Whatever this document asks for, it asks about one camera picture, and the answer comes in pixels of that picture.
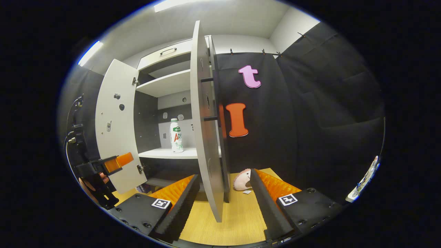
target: wooden table surface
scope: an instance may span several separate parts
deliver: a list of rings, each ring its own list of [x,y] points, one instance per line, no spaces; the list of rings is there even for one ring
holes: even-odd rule
[[[280,179],[270,168],[261,171]],[[265,240],[263,230],[266,229],[266,224],[256,195],[254,191],[247,195],[243,191],[233,189],[232,183],[237,175],[238,173],[230,174],[230,203],[224,202],[222,222],[216,222],[205,193],[200,192],[193,203],[180,239],[209,245],[240,245]],[[113,194],[121,203],[136,193],[139,192],[132,189],[123,195],[117,192]]]

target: bottle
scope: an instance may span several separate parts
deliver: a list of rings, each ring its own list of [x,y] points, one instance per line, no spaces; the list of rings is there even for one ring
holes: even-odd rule
[[[180,153],[184,151],[184,147],[182,146],[182,135],[181,128],[178,124],[178,119],[172,118],[172,122],[170,124],[170,142],[172,143],[172,152]]]

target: stuffed toy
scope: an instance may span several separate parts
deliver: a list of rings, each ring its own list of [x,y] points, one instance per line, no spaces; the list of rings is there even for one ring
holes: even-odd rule
[[[246,190],[251,188],[251,186],[247,186],[247,183],[250,181],[251,169],[245,169],[236,176],[233,181],[233,188],[235,190]]]

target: cabinet shelf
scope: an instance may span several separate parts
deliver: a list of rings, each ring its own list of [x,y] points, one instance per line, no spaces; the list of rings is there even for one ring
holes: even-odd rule
[[[136,87],[136,90],[157,98],[190,90],[190,69],[146,82]]]
[[[198,159],[195,147],[185,147],[183,152],[173,153],[171,148],[157,148],[139,153],[142,158],[162,158],[162,159]]]

